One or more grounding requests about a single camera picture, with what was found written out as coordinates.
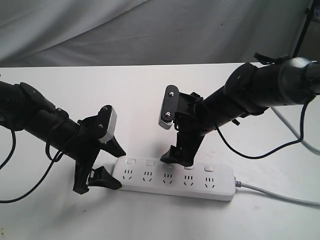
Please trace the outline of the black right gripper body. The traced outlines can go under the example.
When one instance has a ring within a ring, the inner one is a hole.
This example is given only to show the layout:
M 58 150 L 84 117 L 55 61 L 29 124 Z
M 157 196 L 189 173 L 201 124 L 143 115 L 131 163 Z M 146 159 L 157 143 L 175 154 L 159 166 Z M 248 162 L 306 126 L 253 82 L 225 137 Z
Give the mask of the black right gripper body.
M 204 139 L 195 113 L 196 104 L 202 100 L 203 98 L 195 92 L 180 92 L 174 117 L 174 128 L 177 130 L 176 149 L 189 148 L 194 158 Z

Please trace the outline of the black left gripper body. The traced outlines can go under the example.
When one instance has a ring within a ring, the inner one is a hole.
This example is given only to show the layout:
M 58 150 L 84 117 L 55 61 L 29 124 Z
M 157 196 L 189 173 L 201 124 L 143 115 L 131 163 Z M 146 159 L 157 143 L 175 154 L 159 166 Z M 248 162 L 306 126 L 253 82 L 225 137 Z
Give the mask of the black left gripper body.
M 79 135 L 76 138 L 76 163 L 73 191 L 84 194 L 89 191 L 87 179 L 92 166 L 105 143 L 100 143 L 102 131 L 98 128 L 98 114 L 78 121 Z

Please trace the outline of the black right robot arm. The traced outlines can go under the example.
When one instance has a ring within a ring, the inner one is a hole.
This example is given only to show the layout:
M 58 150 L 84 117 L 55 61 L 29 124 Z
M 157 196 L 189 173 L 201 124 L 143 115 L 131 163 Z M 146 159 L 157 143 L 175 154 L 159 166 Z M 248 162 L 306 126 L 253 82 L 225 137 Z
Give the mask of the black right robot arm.
M 320 94 L 320 64 L 304 57 L 270 58 L 256 54 L 257 67 L 246 62 L 226 83 L 203 98 L 183 93 L 175 85 L 164 92 L 159 125 L 175 128 L 176 144 L 161 156 L 166 164 L 190 167 L 206 134 L 239 118 L 262 115 L 268 108 L 301 105 L 304 109 Z

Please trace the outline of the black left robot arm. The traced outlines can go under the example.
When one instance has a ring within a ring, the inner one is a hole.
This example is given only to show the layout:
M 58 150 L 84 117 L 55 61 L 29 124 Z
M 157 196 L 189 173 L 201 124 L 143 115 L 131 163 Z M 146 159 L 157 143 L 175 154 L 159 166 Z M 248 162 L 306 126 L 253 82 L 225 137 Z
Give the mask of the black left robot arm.
M 0 83 L 1 126 L 13 132 L 25 130 L 44 141 L 45 153 L 53 162 L 64 155 L 72 158 L 75 161 L 73 191 L 78 194 L 88 192 L 89 187 L 112 190 L 122 187 L 103 166 L 93 168 L 100 151 L 116 158 L 125 156 L 114 136 L 116 122 L 112 105 L 104 105 L 96 115 L 75 122 L 31 85 Z

